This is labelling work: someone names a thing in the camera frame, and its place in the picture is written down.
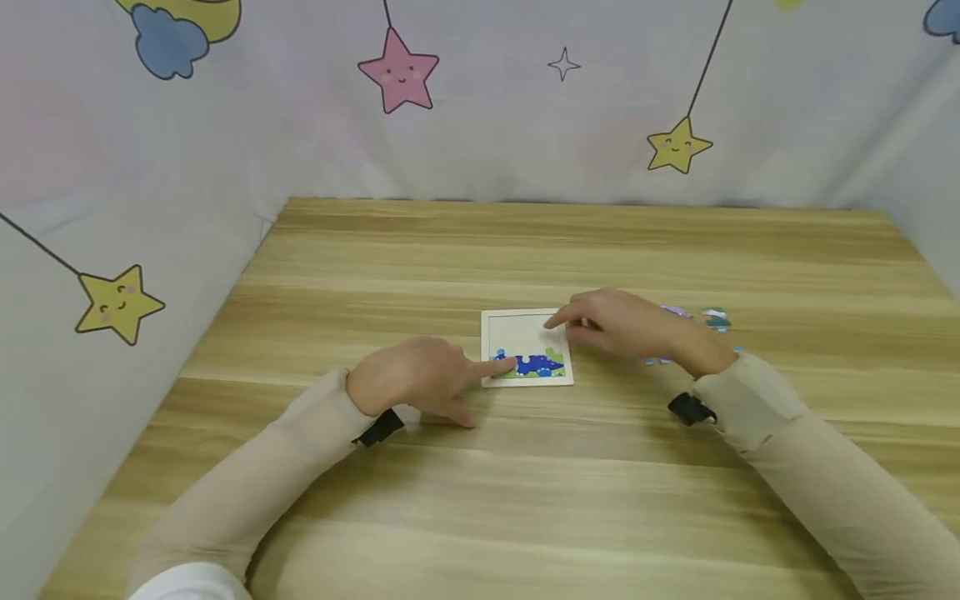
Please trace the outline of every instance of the yellow star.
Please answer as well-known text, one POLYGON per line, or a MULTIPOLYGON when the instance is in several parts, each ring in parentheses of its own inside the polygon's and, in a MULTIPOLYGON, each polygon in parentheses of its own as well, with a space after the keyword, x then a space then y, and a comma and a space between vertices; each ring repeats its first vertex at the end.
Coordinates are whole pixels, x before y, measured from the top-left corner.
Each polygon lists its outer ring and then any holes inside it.
POLYGON ((684 117, 672 132, 648 135, 647 141, 657 151, 647 167, 648 171, 670 165, 683 174, 690 171, 691 158, 713 145, 713 142, 693 136, 690 117, 684 117))
POLYGON ((77 323, 77 333, 113 329, 127 344, 136 344, 140 320, 166 306, 143 291, 143 270, 133 265, 116 279, 80 273, 90 307, 77 323))
POLYGON ((784 12, 790 12, 804 3, 804 0, 774 0, 774 4, 784 12))

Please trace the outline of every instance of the blue cloud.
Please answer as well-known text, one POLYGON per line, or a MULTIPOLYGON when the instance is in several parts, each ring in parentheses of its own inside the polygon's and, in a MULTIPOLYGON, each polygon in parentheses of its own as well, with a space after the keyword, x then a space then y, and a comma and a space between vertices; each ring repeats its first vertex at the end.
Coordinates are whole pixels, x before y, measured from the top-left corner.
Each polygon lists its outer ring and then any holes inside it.
POLYGON ((932 36, 953 36, 960 44, 960 0, 937 0, 926 12, 924 30, 932 36))
POLYGON ((163 80, 175 75, 193 77, 194 60, 206 56, 210 44, 193 21, 175 19, 164 9, 153 10, 142 4, 131 11, 136 27, 136 54, 143 66, 163 80))

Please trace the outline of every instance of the pink star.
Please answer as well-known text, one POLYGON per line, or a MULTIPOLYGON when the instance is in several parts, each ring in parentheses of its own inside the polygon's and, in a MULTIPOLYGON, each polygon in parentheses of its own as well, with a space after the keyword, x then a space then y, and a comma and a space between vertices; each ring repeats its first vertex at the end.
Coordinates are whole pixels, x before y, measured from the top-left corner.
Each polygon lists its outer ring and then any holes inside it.
POLYGON ((426 78, 436 68, 440 57, 432 54, 410 54, 396 29, 387 30, 383 56, 357 64, 360 70, 380 86, 383 111, 390 114, 404 102, 432 108, 426 78))

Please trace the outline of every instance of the hand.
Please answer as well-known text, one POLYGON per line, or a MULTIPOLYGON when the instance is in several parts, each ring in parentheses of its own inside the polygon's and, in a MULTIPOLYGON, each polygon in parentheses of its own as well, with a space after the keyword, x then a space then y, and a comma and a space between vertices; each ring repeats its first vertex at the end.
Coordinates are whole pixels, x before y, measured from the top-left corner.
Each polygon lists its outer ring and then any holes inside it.
POLYGON ((622 358, 670 358, 694 377, 723 371, 736 353, 707 327, 623 290, 605 288, 570 297, 544 327, 566 322, 566 337, 622 358), (587 319, 589 327, 584 327, 587 319))
POLYGON ((467 407, 453 399, 484 377, 516 367, 516 359, 475 363, 443 338, 416 337, 370 354, 347 377, 347 393, 371 417, 398 404, 472 427, 467 407))

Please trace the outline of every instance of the yellow crescent moon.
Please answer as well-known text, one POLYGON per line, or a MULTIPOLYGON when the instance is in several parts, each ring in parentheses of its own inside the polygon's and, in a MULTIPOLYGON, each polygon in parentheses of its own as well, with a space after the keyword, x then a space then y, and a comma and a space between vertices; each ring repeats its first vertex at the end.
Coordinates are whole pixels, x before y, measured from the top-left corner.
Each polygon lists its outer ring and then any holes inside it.
POLYGON ((116 0, 124 11, 138 4, 164 9, 175 19, 193 21, 204 30, 206 40, 216 43, 233 35, 240 25, 240 0, 116 0))

